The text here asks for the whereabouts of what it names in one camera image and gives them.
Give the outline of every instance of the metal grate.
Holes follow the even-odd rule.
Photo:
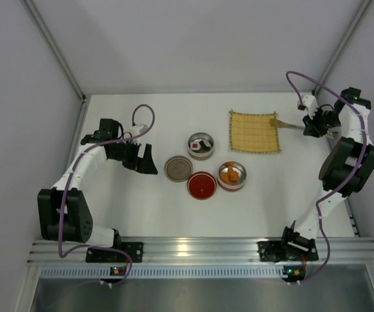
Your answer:
[[[182,279],[182,278],[283,278],[281,265],[263,266],[134,266],[129,278]],[[101,279],[111,276],[109,266],[45,266],[40,278]]]

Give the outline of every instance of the gray lid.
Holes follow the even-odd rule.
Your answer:
[[[193,164],[184,156],[173,156],[165,164],[165,174],[173,182],[186,181],[192,173]]]

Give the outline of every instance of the white table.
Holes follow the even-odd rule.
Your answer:
[[[280,237],[298,218],[321,182],[319,169],[328,155],[324,138],[279,129],[282,152],[249,155],[228,148],[229,111],[267,114],[276,111],[284,122],[302,124],[293,93],[133,94],[92,96],[81,136],[93,133],[100,118],[113,118],[125,129],[141,103],[156,113],[155,127],[142,140],[152,144],[158,175],[142,175],[107,161],[85,190],[94,222],[118,229],[123,236],[143,237]],[[141,109],[137,122],[150,122]],[[238,161],[248,172],[245,187],[226,192],[220,187],[205,201],[192,198],[186,183],[174,183],[163,171],[174,155],[187,156],[186,140],[207,132],[216,150],[206,161],[193,160],[194,170],[215,174],[225,161]],[[352,237],[344,203],[325,220],[330,237]]]

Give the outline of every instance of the robotic arm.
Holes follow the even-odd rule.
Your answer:
[[[312,203],[291,227],[285,227],[280,242],[263,243],[260,246],[262,261],[294,261],[301,258],[307,261],[318,260],[315,239],[319,232],[319,220],[326,218],[332,210],[353,192],[360,192],[374,169],[374,146],[367,129],[367,117],[371,103],[360,98],[360,90],[348,88],[341,92],[341,97],[352,104],[362,115],[367,138],[366,152],[361,160],[361,167],[338,192],[319,204],[321,216],[318,215],[316,202],[330,194],[349,176],[356,164],[362,149],[362,127],[357,114],[340,100],[335,102],[332,110],[318,107],[314,96],[306,95],[299,103],[298,109],[306,111],[302,119],[305,124],[304,135],[322,137],[330,128],[341,127],[341,138],[337,141],[330,155],[323,163],[319,180],[322,185],[314,196]]]
[[[134,125],[130,135],[138,135],[146,130],[145,125]],[[81,140],[77,155],[67,171],[50,189],[42,189],[38,194],[38,210],[42,237],[45,240],[57,241],[59,232],[59,207],[66,182],[72,173],[72,180],[66,197],[66,214],[64,216],[63,240],[87,243],[89,245],[120,248],[120,236],[117,230],[97,226],[88,209],[83,190],[97,169],[107,160],[121,161],[123,166],[140,174],[157,174],[152,160],[152,146],[146,144],[143,158],[138,157],[139,141],[130,140],[122,143],[96,146],[90,151],[87,148],[96,144],[117,140],[123,137],[122,125],[112,119],[101,119],[100,126],[92,135]],[[79,166],[73,166],[82,153],[85,156]]]

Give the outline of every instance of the yellow cloth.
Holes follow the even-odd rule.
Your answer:
[[[230,149],[243,153],[279,153],[278,129],[272,127],[273,114],[242,114],[230,111]]]

